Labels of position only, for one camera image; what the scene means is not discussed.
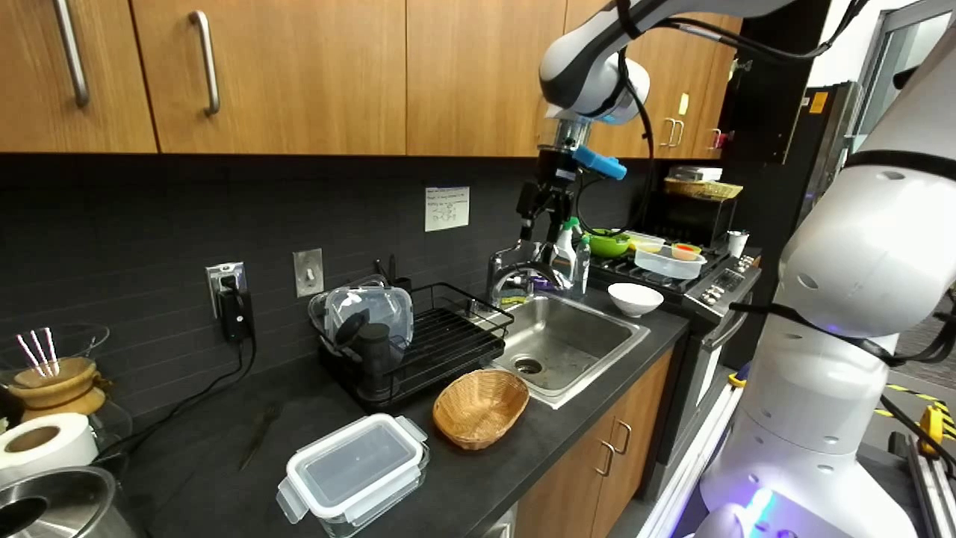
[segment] lower cabinet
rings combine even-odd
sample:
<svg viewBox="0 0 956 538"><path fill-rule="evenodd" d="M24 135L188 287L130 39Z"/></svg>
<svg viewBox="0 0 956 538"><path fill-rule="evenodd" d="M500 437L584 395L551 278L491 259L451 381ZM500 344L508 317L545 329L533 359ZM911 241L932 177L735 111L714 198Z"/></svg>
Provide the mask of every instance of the lower cabinet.
<svg viewBox="0 0 956 538"><path fill-rule="evenodd" d="M666 349L520 498L520 538L608 538L636 492L666 381Z"/></svg>

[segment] silver handle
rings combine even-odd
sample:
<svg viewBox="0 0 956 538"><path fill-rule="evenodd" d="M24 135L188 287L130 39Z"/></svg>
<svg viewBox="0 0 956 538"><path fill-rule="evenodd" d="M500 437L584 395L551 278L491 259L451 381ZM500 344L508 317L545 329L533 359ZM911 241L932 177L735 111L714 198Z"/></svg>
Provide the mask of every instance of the silver handle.
<svg viewBox="0 0 956 538"><path fill-rule="evenodd" d="M735 310L729 329L720 332L720 335L714 335L714 337L709 335L699 346L702 346L702 349L717 349L717 346L723 346L729 337L735 337L735 335L742 332L745 323L747 323L747 310Z"/></svg>
<svg viewBox="0 0 956 538"><path fill-rule="evenodd" d="M635 426L621 419L617 419L617 425L626 429L626 443L621 443L621 447L617 447L617 453L627 453Z"/></svg>
<svg viewBox="0 0 956 538"><path fill-rule="evenodd" d="M720 130L720 127L711 127L711 135L714 135L711 148L720 148L723 130Z"/></svg>
<svg viewBox="0 0 956 538"><path fill-rule="evenodd" d="M666 136L665 136L662 147L678 147L678 144L677 144L678 118L665 115L665 124L669 124L669 127L666 127Z"/></svg>
<svg viewBox="0 0 956 538"><path fill-rule="evenodd" d="M58 5L60 39L66 50L69 77L72 77L72 100L79 108L87 108L91 87L87 87L84 57L79 47L79 32L72 30L69 0L54 0L54 5Z"/></svg>
<svg viewBox="0 0 956 538"><path fill-rule="evenodd" d="M684 144L689 123L684 123L684 118L677 118L677 124L678 124L678 139L677 139L677 147L681 147L681 144Z"/></svg>
<svg viewBox="0 0 956 538"><path fill-rule="evenodd" d="M608 474L609 474L609 465L617 464L617 447L614 447L608 438L600 438L600 447L603 447L603 453L608 453L608 459L603 459L608 465L603 465L603 468L594 465L594 473L608 477Z"/></svg>
<svg viewBox="0 0 956 538"><path fill-rule="evenodd" d="M202 30L206 93L209 93L206 115L214 115L214 112L220 112L220 77L215 77L214 30L209 30L206 12L193 12L188 20L197 23L197 30Z"/></svg>

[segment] cup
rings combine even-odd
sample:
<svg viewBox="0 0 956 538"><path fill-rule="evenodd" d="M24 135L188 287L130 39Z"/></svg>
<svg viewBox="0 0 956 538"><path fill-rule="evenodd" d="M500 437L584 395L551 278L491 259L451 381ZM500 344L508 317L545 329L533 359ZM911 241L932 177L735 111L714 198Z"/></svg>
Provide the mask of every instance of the cup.
<svg viewBox="0 0 956 538"><path fill-rule="evenodd" d="M745 257L747 239L747 231L726 231L726 253Z"/></svg>

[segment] bowl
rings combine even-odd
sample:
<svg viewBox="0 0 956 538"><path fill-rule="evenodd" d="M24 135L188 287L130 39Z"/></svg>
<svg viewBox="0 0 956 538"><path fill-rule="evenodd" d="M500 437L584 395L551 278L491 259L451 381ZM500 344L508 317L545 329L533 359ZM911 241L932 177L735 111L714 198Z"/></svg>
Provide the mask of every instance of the bowl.
<svg viewBox="0 0 956 538"><path fill-rule="evenodd" d="M608 287L609 298L632 317L639 320L650 310L657 310L665 295L656 287L617 280Z"/></svg>
<svg viewBox="0 0 956 538"><path fill-rule="evenodd" d="M651 235L651 232L636 232L636 231L626 231L632 250L636 253L650 253L650 250L662 250L665 247L665 235Z"/></svg>
<svg viewBox="0 0 956 538"><path fill-rule="evenodd" d="M632 253L632 239L618 231L594 228L590 232L590 245L594 257L621 259Z"/></svg>
<svg viewBox="0 0 956 538"><path fill-rule="evenodd" d="M529 407L529 384L508 369L473 369L444 389L430 414L464 452L500 443Z"/></svg>
<svg viewBox="0 0 956 538"><path fill-rule="evenodd" d="M669 245L669 253L672 253L677 259L698 259L698 257L699 257L699 245L677 241L677 245Z"/></svg>
<svg viewBox="0 0 956 538"><path fill-rule="evenodd" d="M40 375L40 369L27 367L12 375L3 389L22 404L22 407L60 407L66 399L76 399L87 395L96 381L96 365L81 355L60 359L58 375Z"/></svg>

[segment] white bowl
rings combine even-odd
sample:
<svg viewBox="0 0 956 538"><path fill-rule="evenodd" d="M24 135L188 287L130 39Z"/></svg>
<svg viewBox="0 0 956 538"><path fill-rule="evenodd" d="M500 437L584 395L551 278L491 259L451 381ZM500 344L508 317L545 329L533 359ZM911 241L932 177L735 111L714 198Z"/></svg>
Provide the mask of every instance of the white bowl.
<svg viewBox="0 0 956 538"><path fill-rule="evenodd" d="M617 280L608 287L608 292L632 320L639 320L665 302L662 290L632 280Z"/></svg>

